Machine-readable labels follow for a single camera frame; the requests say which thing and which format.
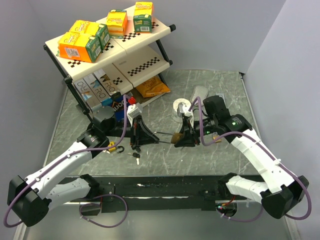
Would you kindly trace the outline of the long shackle brass padlock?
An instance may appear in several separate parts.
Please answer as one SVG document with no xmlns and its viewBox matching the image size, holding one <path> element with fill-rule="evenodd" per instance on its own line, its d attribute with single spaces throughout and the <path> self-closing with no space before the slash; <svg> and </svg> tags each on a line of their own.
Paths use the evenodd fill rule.
<svg viewBox="0 0 320 240">
<path fill-rule="evenodd" d="M 160 143 L 164 143 L 164 144 L 175 144 L 176 142 L 178 142 L 180 140 L 180 138 L 182 138 L 183 134 L 182 133 L 167 133 L 167 132 L 160 132 L 160 131 L 155 131 L 152 133 L 154 136 L 157 135 L 165 135 L 165 136 L 170 136 L 171 139 L 170 141 L 163 141 L 163 140 L 159 140 Z"/>
</svg>

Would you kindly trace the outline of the black head key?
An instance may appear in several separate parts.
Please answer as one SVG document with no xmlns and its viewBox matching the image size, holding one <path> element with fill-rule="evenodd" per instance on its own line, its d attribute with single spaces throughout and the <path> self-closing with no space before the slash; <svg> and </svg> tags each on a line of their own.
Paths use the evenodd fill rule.
<svg viewBox="0 0 320 240">
<path fill-rule="evenodd" d="M 132 156 L 132 157 L 135 158 L 136 164 L 137 164 L 138 166 L 140 165 L 140 157 L 141 157 L 140 153 L 141 153 L 141 149 L 140 149 L 139 147 L 137 147 L 137 148 L 134 150 L 134 152 L 128 153 L 128 155 L 130 155 L 130 156 Z"/>
</svg>

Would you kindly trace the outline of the small brass padlock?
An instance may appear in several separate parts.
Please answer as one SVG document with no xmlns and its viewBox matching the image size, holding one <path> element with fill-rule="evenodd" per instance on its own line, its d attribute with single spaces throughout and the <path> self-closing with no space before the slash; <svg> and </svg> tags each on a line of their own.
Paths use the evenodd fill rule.
<svg viewBox="0 0 320 240">
<path fill-rule="evenodd" d="M 222 141 L 219 137 L 220 136 L 216 132 L 212 134 L 212 139 L 215 143 L 220 143 Z"/>
</svg>

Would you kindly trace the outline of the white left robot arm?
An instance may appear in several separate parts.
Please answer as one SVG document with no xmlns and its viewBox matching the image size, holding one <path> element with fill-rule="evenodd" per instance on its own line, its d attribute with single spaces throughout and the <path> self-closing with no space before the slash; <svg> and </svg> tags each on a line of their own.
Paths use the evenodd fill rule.
<svg viewBox="0 0 320 240">
<path fill-rule="evenodd" d="M 94 159 L 104 150 L 117 147 L 109 137 L 130 139 L 130 146 L 158 144 L 159 138 L 145 125 L 142 109 L 138 104 L 124 108 L 124 118 L 118 122 L 114 109 L 101 108 L 80 137 L 59 157 L 23 178 L 19 175 L 9 182 L 7 204 L 20 222 L 28 227 L 39 223 L 50 210 L 75 199 L 95 200 L 99 195 L 99 183 L 89 174 L 71 183 L 60 182 L 74 169 Z"/>
</svg>

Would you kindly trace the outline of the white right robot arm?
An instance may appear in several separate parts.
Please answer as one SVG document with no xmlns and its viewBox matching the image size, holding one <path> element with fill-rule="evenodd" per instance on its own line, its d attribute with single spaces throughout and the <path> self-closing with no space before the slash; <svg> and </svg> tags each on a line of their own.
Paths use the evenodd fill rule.
<svg viewBox="0 0 320 240">
<path fill-rule="evenodd" d="M 265 146 L 252 125 L 240 114 L 232 115 L 225 101 L 218 95 L 201 100 L 196 97 L 193 104 L 204 106 L 207 118 L 199 113 L 194 119 L 193 106 L 179 102 L 174 107 L 182 120 L 182 127 L 175 137 L 174 146 L 195 147 L 199 144 L 210 146 L 204 136 L 217 133 L 218 139 L 226 139 L 239 150 L 256 169 L 263 181 L 253 181 L 235 173 L 228 173 L 218 181 L 218 193 L 223 199 L 241 196 L 262 205 L 273 218 L 287 217 L 288 212 L 307 199 L 305 215 L 290 216 L 293 220 L 305 220 L 311 215 L 312 201 L 307 190 L 309 181 L 288 170 L 279 158 Z"/>
</svg>

